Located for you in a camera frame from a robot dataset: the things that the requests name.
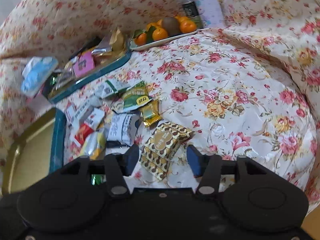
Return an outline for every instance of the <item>fruit plate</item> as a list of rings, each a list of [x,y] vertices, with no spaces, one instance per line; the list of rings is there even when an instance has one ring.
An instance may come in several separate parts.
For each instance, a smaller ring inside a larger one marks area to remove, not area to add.
[[[176,39],[179,39],[179,38],[182,38],[182,37],[186,37],[186,36],[189,36],[189,35],[196,34],[197,32],[198,32],[198,30],[195,30],[194,32],[191,32],[191,33],[185,33],[185,34],[169,37],[169,38],[166,38],[166,39],[163,39],[163,40],[160,40],[160,41],[154,41],[154,42],[142,45],[142,46],[137,46],[134,43],[134,41],[131,40],[130,41],[130,49],[131,50],[135,50],[135,51],[141,51],[141,50],[149,49],[149,48],[152,48],[152,47],[156,47],[156,46],[165,44],[165,43],[167,43],[169,41],[173,41],[173,40],[176,40]]]

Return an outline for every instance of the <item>gold wrapper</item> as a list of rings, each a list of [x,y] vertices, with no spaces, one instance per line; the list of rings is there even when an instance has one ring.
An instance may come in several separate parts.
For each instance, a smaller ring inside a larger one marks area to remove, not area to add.
[[[141,107],[141,113],[143,116],[143,123],[146,127],[162,120],[162,117],[159,114],[158,100],[153,100],[145,106]]]
[[[174,154],[181,143],[189,139],[193,133],[192,130],[175,123],[159,124],[143,146],[141,165],[157,179],[164,179]]]

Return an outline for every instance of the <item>gold tray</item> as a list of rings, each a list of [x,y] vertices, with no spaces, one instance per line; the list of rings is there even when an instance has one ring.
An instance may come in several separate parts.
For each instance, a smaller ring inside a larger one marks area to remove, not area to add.
[[[2,193],[21,191],[49,173],[56,109],[41,116],[17,138],[8,152]]]

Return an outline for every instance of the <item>floral fabric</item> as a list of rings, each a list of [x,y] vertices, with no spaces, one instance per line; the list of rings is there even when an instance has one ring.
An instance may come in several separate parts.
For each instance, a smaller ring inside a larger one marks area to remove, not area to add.
[[[202,153],[217,153],[225,159],[239,154],[256,158],[304,189],[313,209],[320,197],[320,155],[316,155],[320,2],[220,3],[226,29],[207,30],[160,48],[134,52],[130,62],[111,75],[129,81],[145,79],[150,93],[163,99],[164,118],[197,132],[188,143]],[[26,108],[19,93],[22,57],[55,56],[63,65],[87,40],[103,36],[116,25],[130,32],[181,12],[178,0],[22,0],[0,27],[1,146],[8,149],[12,138],[37,116]],[[59,107],[72,100],[79,104],[99,80]],[[140,145],[148,133],[139,128],[136,140]],[[181,174],[190,175],[185,179],[188,185],[196,185],[189,172],[181,148],[166,186],[185,186],[178,184]],[[137,168],[130,180],[158,185],[146,176]]]

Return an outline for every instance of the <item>yellow label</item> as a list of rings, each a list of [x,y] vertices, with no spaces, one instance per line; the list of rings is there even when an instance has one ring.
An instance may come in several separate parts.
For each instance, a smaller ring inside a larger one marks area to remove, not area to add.
[[[140,106],[140,105],[142,105],[144,102],[146,102],[146,101],[148,101],[148,100],[149,100],[148,96],[139,97],[139,98],[137,99],[137,104],[138,104],[138,106]]]

